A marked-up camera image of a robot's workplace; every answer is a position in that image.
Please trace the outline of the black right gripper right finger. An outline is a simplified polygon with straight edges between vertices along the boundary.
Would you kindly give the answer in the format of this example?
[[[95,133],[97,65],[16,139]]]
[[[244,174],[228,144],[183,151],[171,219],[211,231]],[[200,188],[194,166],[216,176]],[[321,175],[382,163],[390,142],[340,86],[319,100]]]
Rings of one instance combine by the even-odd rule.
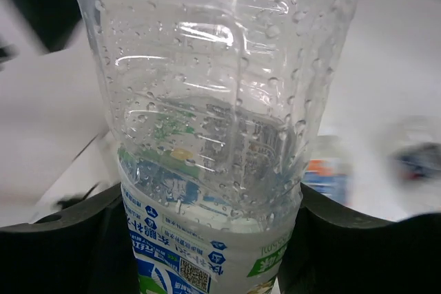
[[[391,222],[302,185],[281,293],[439,293],[440,214]]]

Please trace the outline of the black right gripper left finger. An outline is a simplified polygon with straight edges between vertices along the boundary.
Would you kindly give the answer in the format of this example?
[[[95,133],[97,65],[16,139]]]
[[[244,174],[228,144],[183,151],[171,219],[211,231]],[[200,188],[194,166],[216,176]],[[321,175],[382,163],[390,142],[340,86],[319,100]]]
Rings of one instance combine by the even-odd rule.
[[[1,228],[2,293],[137,293],[119,185],[34,224]]]

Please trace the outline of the clear bottle green blue label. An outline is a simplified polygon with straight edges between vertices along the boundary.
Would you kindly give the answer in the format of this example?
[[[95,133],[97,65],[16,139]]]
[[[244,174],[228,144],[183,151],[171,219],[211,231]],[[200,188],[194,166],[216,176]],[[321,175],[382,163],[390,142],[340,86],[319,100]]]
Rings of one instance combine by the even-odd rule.
[[[270,293],[357,0],[77,0],[141,293]]]

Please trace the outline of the clear bottle orange blue label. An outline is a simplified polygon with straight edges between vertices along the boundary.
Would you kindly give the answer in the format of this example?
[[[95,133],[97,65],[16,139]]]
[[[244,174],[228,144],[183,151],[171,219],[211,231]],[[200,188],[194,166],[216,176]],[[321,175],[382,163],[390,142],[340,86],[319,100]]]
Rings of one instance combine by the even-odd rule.
[[[351,177],[352,164],[341,139],[335,135],[318,136],[302,183],[348,206]]]

